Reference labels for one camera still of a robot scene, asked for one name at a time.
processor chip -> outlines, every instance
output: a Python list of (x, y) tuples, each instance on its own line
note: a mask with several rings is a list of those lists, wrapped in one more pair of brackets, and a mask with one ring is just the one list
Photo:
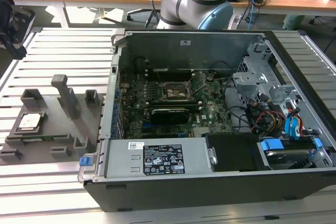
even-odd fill
[(38, 113), (25, 114), (20, 122), (19, 128), (21, 130), (32, 130), (38, 126), (41, 115)]
[(167, 83), (165, 85), (165, 93), (168, 99), (187, 98), (187, 90), (184, 82)]

white label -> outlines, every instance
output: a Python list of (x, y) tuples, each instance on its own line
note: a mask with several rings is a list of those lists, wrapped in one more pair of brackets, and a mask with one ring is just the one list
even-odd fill
[(191, 40), (181, 40), (180, 41), (180, 46), (190, 46), (191, 45)]
[(178, 169), (183, 169), (183, 165), (172, 165), (172, 169), (178, 170)]
[(129, 150), (142, 150), (144, 142), (129, 142), (128, 149)]

blue tab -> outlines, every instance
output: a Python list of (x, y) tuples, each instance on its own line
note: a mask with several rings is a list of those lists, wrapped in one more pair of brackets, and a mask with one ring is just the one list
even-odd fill
[(287, 117), (286, 118), (286, 122), (285, 122), (285, 133), (289, 134), (289, 128), (290, 128), (290, 118)]
[(269, 148), (268, 148), (268, 145), (266, 144), (265, 140), (261, 142), (261, 146), (263, 148), (264, 151), (268, 151)]
[(283, 150), (284, 146), (278, 138), (268, 138), (261, 142), (264, 151), (268, 150)]
[(92, 166), (93, 158), (92, 157), (81, 157), (79, 160), (80, 166)]
[(292, 127), (290, 128), (290, 136), (296, 136), (296, 126), (298, 125), (298, 119), (293, 118)]
[(320, 147), (323, 146), (323, 145), (322, 145), (322, 142), (321, 142), (321, 140), (320, 140), (319, 138), (315, 138), (315, 139), (314, 139), (314, 143), (315, 143), (315, 145), (316, 145), (316, 148), (320, 148)]

barcode sticker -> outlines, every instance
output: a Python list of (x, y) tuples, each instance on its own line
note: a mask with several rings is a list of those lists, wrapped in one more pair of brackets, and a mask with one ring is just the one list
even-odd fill
[(129, 150), (142, 150), (144, 142), (129, 142), (128, 149)]

desk leg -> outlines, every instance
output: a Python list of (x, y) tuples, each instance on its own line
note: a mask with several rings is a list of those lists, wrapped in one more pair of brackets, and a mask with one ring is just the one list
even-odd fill
[(63, 2), (56, 2), (54, 7), (56, 8), (59, 22), (62, 28), (69, 28), (66, 10)]

